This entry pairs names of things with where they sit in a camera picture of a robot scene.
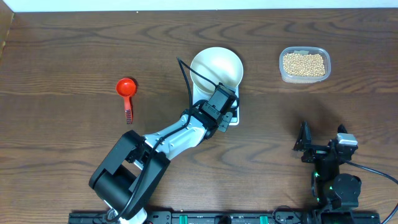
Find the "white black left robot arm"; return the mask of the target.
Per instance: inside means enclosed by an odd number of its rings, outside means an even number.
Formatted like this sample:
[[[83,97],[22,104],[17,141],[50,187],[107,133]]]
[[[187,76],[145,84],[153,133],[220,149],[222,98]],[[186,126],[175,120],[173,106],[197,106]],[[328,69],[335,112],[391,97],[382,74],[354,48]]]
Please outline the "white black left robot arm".
[[[209,100],[199,100],[180,119],[153,134],[124,133],[94,171],[89,186],[109,210],[105,223],[144,223],[145,205],[170,161],[217,131],[225,132],[239,104],[235,90],[218,85]]]

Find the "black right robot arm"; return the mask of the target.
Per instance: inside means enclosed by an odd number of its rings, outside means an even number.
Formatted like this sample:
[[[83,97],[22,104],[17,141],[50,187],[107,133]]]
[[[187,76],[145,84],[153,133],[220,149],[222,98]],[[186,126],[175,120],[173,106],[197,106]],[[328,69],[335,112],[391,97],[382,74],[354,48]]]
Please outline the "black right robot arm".
[[[311,188],[318,206],[310,210],[304,223],[355,224],[353,209],[359,206],[361,179],[341,173],[340,165],[352,159],[358,141],[341,124],[336,137],[326,146],[312,143],[307,122],[302,122],[293,150],[302,151],[302,162],[313,164]]]

